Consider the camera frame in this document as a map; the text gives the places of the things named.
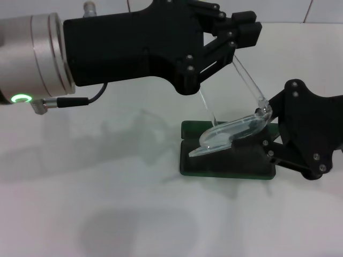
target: transparent plastic object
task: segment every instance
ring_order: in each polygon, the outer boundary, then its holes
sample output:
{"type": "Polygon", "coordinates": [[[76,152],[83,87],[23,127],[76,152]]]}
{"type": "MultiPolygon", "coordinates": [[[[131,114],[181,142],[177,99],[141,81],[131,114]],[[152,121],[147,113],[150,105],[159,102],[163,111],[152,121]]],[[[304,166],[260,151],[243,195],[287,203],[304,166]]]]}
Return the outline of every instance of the transparent plastic object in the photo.
{"type": "Polygon", "coordinates": [[[269,105],[268,100],[264,97],[261,90],[255,84],[252,77],[249,75],[249,73],[246,71],[246,69],[243,67],[242,63],[237,59],[236,56],[234,56],[233,64],[237,72],[253,94],[260,109],[258,112],[250,116],[246,116],[233,122],[226,122],[218,125],[213,112],[211,112],[208,108],[208,103],[206,103],[203,93],[200,92],[207,111],[211,115],[213,128],[205,131],[202,134],[199,139],[200,147],[190,152],[190,157],[201,156],[229,149],[233,140],[245,138],[260,132],[270,121],[272,109],[269,105]]]}

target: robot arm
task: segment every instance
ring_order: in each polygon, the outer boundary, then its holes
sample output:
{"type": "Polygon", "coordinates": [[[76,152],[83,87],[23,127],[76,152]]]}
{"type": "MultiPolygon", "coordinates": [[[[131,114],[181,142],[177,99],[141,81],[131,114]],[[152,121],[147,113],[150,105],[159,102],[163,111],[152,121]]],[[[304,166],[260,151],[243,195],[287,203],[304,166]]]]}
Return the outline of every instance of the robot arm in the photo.
{"type": "Polygon", "coordinates": [[[74,93],[75,84],[148,76],[191,95],[232,62],[236,48],[254,46],[262,28],[253,12],[227,18],[219,5],[194,0],[154,0],[139,12],[98,17],[94,7],[63,25],[55,13],[0,20],[1,104],[27,101],[42,114],[89,104],[50,99],[74,93]],[[217,38],[204,46],[203,33],[217,38]]]}

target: black cable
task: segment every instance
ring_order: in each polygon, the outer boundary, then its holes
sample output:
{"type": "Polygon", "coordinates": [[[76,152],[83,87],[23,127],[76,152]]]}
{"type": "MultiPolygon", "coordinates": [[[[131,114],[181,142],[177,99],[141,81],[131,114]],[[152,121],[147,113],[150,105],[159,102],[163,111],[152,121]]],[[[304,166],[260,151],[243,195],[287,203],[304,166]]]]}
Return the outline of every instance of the black cable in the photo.
{"type": "Polygon", "coordinates": [[[103,94],[103,92],[105,92],[106,88],[107,88],[107,82],[105,82],[102,86],[102,88],[100,89],[100,91],[91,99],[88,100],[88,104],[90,103],[94,103],[97,99],[99,99],[99,97],[103,94]]]}
{"type": "Polygon", "coordinates": [[[100,91],[91,99],[86,97],[58,97],[57,98],[57,107],[59,108],[66,108],[66,107],[74,107],[74,106],[83,106],[89,105],[90,103],[94,103],[99,97],[105,92],[108,83],[105,82],[100,89],[100,91]]]}

